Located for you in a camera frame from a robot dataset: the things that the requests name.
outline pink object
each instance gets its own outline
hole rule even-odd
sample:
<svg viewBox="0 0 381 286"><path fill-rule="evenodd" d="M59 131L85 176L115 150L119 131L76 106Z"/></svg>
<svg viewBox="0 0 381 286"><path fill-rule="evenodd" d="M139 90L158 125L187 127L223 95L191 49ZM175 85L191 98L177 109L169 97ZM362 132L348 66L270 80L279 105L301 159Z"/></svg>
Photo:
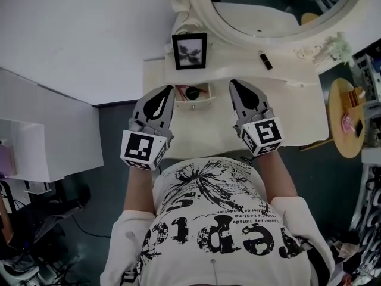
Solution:
<svg viewBox="0 0 381 286"><path fill-rule="evenodd" d="M2 144L0 144L0 175L8 177L16 175L13 149Z"/></svg>
<svg viewBox="0 0 381 286"><path fill-rule="evenodd" d="M356 131L353 127L353 120L349 116L349 114L346 114L343 116L343 118L341 120L341 128L343 129L344 133Z"/></svg>

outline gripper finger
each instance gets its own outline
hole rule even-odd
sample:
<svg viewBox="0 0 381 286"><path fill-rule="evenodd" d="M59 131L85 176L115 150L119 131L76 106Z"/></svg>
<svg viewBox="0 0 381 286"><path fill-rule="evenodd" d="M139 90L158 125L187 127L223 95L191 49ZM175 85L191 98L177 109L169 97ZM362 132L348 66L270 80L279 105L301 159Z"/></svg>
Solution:
<svg viewBox="0 0 381 286"><path fill-rule="evenodd" d="M159 87L138 100L132 117L142 123L168 129L172 119L173 106L173 86Z"/></svg>
<svg viewBox="0 0 381 286"><path fill-rule="evenodd" d="M239 119L261 114L269 107L265 94L243 80L232 79L229 84L229 92L233 108Z"/></svg>

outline tabletop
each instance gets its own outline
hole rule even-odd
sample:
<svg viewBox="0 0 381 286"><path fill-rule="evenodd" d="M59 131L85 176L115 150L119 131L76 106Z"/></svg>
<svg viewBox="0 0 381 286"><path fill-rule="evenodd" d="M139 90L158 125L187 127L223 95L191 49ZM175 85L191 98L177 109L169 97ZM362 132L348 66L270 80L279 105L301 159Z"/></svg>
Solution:
<svg viewBox="0 0 381 286"><path fill-rule="evenodd" d="M144 64L144 93L163 86L164 61ZM285 140L283 146L301 146L328 138L328 122L321 86L291 86L274 79L240 77L260 88L274 113L280 118ZM166 158L189 159L214 156L246 149L232 126L236 115L229 94L230 79L212 82L216 97L205 110L185 111L175 107L170 129L174 135Z"/></svg>
<svg viewBox="0 0 381 286"><path fill-rule="evenodd" d="M365 138L364 129L357 138L355 132L344 133L341 128L341 120L346 111L341 104L340 94L351 89L353 89L353 86L347 80L343 78L336 79L331 85L328 99L329 125L332 137L337 149L345 158L355 157L363 147ZM348 113L354 125L361 120L363 126L365 126L363 106L352 108Z"/></svg>

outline dark floor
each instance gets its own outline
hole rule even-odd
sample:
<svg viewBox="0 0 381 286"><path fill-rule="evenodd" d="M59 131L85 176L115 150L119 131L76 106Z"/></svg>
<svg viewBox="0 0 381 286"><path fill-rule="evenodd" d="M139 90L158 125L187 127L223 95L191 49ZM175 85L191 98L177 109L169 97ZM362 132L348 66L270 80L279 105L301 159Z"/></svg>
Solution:
<svg viewBox="0 0 381 286"><path fill-rule="evenodd" d="M337 78L351 81L349 68L339 65L320 76L324 90ZM68 197L74 194L77 183L89 185L92 199L87 208L76 214L80 226L93 234L109 235L113 223L122 212L129 168L119 159L122 132L127 129L134 105L102 108L99 111L104 167L66 177L63 181ZM345 230L349 227L355 209L361 179L361 159L348 160L337 151L333 142L321 147L299 152L297 147L280 150L300 196L304 197L325 235L333 226ZM249 156L248 151L227 155L239 159ZM166 167L174 163L162 161ZM61 223L64 241L74 256L81 261L74 267L79 276L99 284L108 253L109 240L82 233L72 219Z"/></svg>

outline small drawer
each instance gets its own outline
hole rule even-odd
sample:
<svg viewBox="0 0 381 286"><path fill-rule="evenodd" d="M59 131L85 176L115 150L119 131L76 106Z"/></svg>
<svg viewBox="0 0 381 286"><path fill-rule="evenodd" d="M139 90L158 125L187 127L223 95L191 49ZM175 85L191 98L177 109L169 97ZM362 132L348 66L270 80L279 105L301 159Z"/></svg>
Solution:
<svg viewBox="0 0 381 286"><path fill-rule="evenodd" d="M196 99L191 100L186 96L186 90L190 87L199 89L199 95ZM209 83L201 83L197 85L175 85L175 106L182 110L200 110L206 109L212 105L214 96L212 96L212 88Z"/></svg>

